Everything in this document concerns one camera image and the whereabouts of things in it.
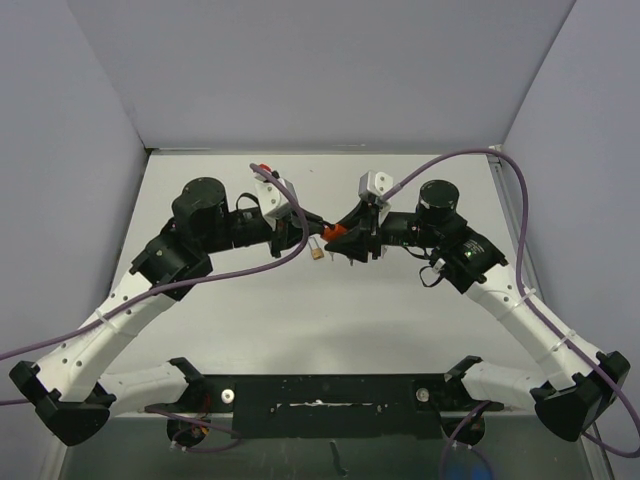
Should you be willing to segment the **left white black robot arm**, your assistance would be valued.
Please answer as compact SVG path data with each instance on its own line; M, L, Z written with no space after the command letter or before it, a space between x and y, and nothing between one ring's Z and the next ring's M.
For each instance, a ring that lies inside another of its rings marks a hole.
M271 268L302 252L310 228L292 184L264 170L255 174L257 205L230 210L224 185L188 182L172 216L133 260L109 297L75 332L55 340L40 359L18 362L10 379L36 415L64 445L94 436L117 415L167 406L206 411L206 379L188 360L110 374L108 367L155 318L205 281L216 281L211 254L267 243Z

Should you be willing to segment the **orange black padlock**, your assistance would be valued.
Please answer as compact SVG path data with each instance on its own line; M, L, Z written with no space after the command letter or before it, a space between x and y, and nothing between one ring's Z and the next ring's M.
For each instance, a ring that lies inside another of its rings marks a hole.
M337 240L347 233L347 229L340 224L325 225L320 238L329 243Z

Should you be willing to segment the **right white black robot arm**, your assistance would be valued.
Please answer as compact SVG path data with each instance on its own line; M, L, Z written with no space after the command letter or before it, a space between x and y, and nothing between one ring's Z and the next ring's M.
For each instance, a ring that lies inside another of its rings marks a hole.
M414 212L392 212L364 192L354 210L325 229L325 249L359 262L380 258L386 247L422 249L438 280L489 312L541 370L468 356L448 372L448 402L466 409L491 401L533 412L556 436L576 441L613 403L630 364L582 339L531 289L519 288L505 255L457 213L458 200L457 187L445 180L421 187Z

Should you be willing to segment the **brass padlock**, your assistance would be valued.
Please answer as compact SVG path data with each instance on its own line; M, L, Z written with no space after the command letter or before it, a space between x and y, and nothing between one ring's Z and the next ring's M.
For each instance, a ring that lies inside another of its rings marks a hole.
M325 257L324 251L315 237L308 240L311 257L314 261L321 260Z

